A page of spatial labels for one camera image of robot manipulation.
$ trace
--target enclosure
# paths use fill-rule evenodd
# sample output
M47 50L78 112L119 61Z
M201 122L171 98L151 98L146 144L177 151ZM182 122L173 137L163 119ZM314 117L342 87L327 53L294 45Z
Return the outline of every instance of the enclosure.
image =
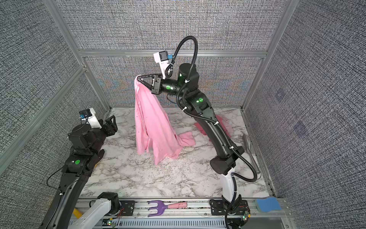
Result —
M118 131L76 208L115 192L137 202L121 228L225 227L208 204L223 192L214 146L165 94L157 97L171 126L192 132L195 145L158 165L136 151L134 79L160 73L153 54L174 53L188 35L198 40L199 89L234 143L249 136L261 171L256 182L237 180L251 208L243 228L366 228L364 1L4 0L0 12L0 228L40 226L56 193L46 181L69 157L67 134L87 108L114 115ZM182 46L173 77L193 48ZM235 169L251 176L240 160ZM282 210L259 211L255 201L267 197ZM153 199L192 205L148 220Z

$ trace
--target metal extrusion bar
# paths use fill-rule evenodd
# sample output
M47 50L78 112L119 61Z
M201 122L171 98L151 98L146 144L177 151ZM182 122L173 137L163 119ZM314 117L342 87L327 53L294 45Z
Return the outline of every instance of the metal extrusion bar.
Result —
M126 56L126 57L152 57L154 53L161 50L98 50L81 49L78 54L87 56ZM169 54L174 54L175 50L167 50ZM180 50L178 56L193 56L193 51ZM199 50L197 56L213 57L261 57L267 56L267 51L263 50Z
M64 36L67 44L69 45L71 51L75 55L75 58L79 62L79 64L83 64L83 59L77 53L79 47L71 34L69 27L66 24L64 17L62 16L55 0L43 0L43 3L46 5L48 11L50 12L53 20L55 21L57 27L60 29L62 35Z
M261 81L263 74L268 67L269 62L271 61L271 58L276 50L276 47L277 47L278 43L280 42L283 33L285 32L286 26L287 26L288 22L290 21L290 18L292 16L298 2L299 2L299 0L289 0L288 1L285 10L282 13L281 19L277 25L275 33L272 37L272 41L269 44L268 55L261 62L259 69L257 71L257 74L254 77L251 85L249 86L247 94L245 95L245 99L244 99L244 102L242 105L243 110L246 110L248 108L250 100L252 99L254 92L256 91L256 89L259 85L259 82Z
M156 216L154 218L207 218L207 217L215 217L222 218L224 216L212 216L211 215L211 207L209 204L210 199L222 200L221 198L120 198L119 200L134 200L135 207L133 216L123 217L123 218L146 218L151 211L148 210L152 205L148 204L148 201L151 200L161 200L164 201L165 204L177 203L186 201L188 203L188 208L182 209L166 209L164 214L161 216ZM291 217L291 212L288 208L287 202L285 199L278 198L278 202L282 208L280 211L271 211L271 212L260 212L256 207L255 200L257 198L244 198L248 201L248 207L251 211L251 218L263 218L263 217L276 217L276 218L288 218ZM89 209L89 203L91 201L95 201L96 198L79 198L75 208L84 212Z
M89 83L91 84L95 94L97 95L99 101L103 105L104 109L107 111L111 109L111 106L109 104L109 101L107 97L105 96L102 87L100 86L97 78L94 76L92 70L90 69L88 63L84 61L84 65L86 67L85 75L88 78Z
M24 130L12 141L12 143L0 155L0 175L6 170L10 163L19 154L25 144L32 138L42 123L56 108L58 103L84 73L86 68L79 66L73 75L60 87L60 89L53 95L53 97L45 104L45 106L35 115Z
M75 55L79 64L86 66L86 68L87 68L86 76L91 84L91 87L94 89L94 92L96 93L96 95L99 98L99 101L101 102L103 107L108 111L111 108L111 106L108 102L108 99L105 96L105 94L104 94L102 88L100 87L100 84L98 83L97 79L95 78L94 74L91 72L87 62L79 55L79 53L78 53L79 46L76 43L73 35L71 34L71 31L70 31L69 27L67 26L66 21L65 21L64 17L62 16L60 9L58 8L55 0L43 0L43 2L46 5L48 11L50 12L56 25L60 29L62 35L64 36L67 44L69 45L71 51Z
M252 142L251 145L254 147L255 155L257 156L258 164L259 164L259 167L261 168L261 172L262 172L262 175L264 177L264 180L265 180L265 182L269 183L271 191L273 192L274 196L277 197L276 189L274 187L272 178L271 178L271 176L269 174L269 171L268 171L268 168L266 166L266 162L264 161L261 149L259 148L258 142L255 138L254 132L253 132L251 126L250 126L249 120L248 120L248 118L245 115L245 112L243 110L241 110L241 114L242 114L243 121L244 121L244 124L245 124L246 129L247 129L247 132L249 134L250 140Z
M295 219L293 217L282 217L283 228L285 229L297 229Z

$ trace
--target blue sponge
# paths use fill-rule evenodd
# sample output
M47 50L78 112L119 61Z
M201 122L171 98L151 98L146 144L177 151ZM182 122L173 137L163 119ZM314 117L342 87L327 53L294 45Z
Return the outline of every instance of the blue sponge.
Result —
M281 210L281 206L275 197L268 197L266 199L256 199L255 204L260 212L269 212L274 210Z

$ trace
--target gray fabric wall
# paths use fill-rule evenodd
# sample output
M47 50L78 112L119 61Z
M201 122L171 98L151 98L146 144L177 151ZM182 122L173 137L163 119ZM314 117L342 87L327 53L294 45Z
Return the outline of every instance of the gray fabric wall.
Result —
M247 110L298 228L366 228L365 12L300 1Z
M1 1L0 12L1 154L79 64L42 1ZM55 194L46 179L69 155L67 133L80 122L78 111L90 107L103 118L82 75L0 175L0 228L39 227ZM50 179L53 186L59 177Z
M267 50L287 0L56 0L80 49L175 50L187 35L199 50ZM192 50L186 42L181 50ZM190 58L177 58L180 63ZM133 107L136 75L160 73L150 58L88 57L112 107ZM198 58L200 89L214 106L240 106L259 58ZM162 106L174 106L166 95Z
M137 75L161 73L153 58L137 57L88 57L91 70L97 77L112 107L134 107L134 79ZM174 64L173 79L178 67L191 58L178 57ZM199 89L206 94L213 106L240 106L255 74L260 58L251 57L198 57L197 71L200 74ZM162 106L175 106L158 95Z
M80 124L79 111L90 107L103 118L105 110L83 74L0 176L0 228L14 218L22 219L17 228L39 227L56 193L46 180L64 165L71 147L67 133ZM49 184L57 187L60 176Z
M0 1L0 154L79 64L42 1Z
M56 2L81 49L175 49L193 35L201 50L264 50L287 0Z

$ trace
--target pink shirt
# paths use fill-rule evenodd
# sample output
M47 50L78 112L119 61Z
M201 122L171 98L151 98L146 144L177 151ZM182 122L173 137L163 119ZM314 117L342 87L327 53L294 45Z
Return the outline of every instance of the pink shirt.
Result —
M137 152L153 149L157 165L165 157L176 159L183 146L195 145L192 132L177 135L156 95L135 78L135 124Z

